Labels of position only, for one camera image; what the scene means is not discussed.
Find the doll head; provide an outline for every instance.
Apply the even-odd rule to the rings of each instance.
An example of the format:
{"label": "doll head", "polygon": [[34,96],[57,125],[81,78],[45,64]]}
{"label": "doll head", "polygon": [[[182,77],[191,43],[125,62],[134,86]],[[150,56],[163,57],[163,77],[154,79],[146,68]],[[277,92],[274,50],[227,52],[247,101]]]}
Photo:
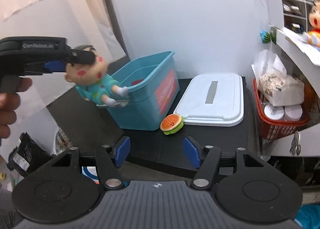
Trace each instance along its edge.
{"label": "doll head", "polygon": [[99,81],[106,74],[108,64],[91,45],[81,45],[75,49],[94,52],[96,61],[93,65],[67,64],[66,74],[64,75],[66,81],[74,82],[78,85],[91,85]]}
{"label": "doll head", "polygon": [[313,28],[320,28],[320,1],[316,1],[309,13],[309,22]]}

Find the toy figurine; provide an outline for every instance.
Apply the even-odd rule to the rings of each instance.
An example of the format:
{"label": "toy figurine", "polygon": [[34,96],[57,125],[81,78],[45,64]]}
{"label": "toy figurine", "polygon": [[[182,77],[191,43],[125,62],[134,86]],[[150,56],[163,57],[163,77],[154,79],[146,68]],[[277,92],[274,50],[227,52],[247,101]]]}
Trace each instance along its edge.
{"label": "toy figurine", "polygon": [[108,64],[93,46],[80,45],[75,49],[92,51],[96,55],[96,62],[93,65],[67,64],[66,81],[76,83],[77,91],[87,101],[108,107],[119,105],[113,98],[127,97],[128,87],[120,87],[120,83],[107,74]]}
{"label": "toy figurine", "polygon": [[316,1],[309,13],[309,22],[313,30],[308,33],[303,32],[302,39],[309,44],[320,47],[320,2]]}

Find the gray ribbed surface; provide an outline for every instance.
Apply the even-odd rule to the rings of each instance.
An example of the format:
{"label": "gray ribbed surface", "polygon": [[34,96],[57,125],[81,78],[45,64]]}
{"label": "gray ribbed surface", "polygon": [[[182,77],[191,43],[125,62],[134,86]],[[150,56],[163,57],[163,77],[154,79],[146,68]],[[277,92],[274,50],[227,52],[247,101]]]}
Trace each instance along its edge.
{"label": "gray ribbed surface", "polygon": [[[38,225],[24,220],[16,229],[210,229],[258,228],[222,212],[208,192],[184,181],[131,181],[120,191],[108,191],[86,216],[62,225]],[[296,228],[293,221],[263,228]]]}

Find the white plastic lid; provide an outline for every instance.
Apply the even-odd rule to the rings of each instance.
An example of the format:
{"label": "white plastic lid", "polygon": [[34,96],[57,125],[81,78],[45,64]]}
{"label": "white plastic lid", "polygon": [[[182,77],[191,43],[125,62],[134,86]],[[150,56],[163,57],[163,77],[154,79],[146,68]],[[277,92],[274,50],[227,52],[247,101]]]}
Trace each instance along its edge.
{"label": "white plastic lid", "polygon": [[194,77],[173,113],[185,124],[235,126],[244,116],[242,78],[237,74]]}
{"label": "white plastic lid", "polygon": [[264,114],[273,121],[279,121],[284,116],[284,109],[282,106],[274,107],[268,104],[264,107]]}
{"label": "white plastic lid", "polygon": [[284,107],[284,117],[287,121],[298,121],[302,116],[301,105]]}

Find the human hand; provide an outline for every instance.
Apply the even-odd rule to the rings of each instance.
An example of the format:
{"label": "human hand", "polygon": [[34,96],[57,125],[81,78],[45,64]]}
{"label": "human hand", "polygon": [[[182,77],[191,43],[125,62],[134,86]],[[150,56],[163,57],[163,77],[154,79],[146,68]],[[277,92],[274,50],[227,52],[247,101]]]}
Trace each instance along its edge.
{"label": "human hand", "polygon": [[[28,90],[32,85],[30,78],[22,78],[17,91],[23,92]],[[8,125],[15,123],[17,115],[14,112],[20,105],[20,96],[17,93],[7,94],[0,93],[0,138],[6,139],[10,135]]]}

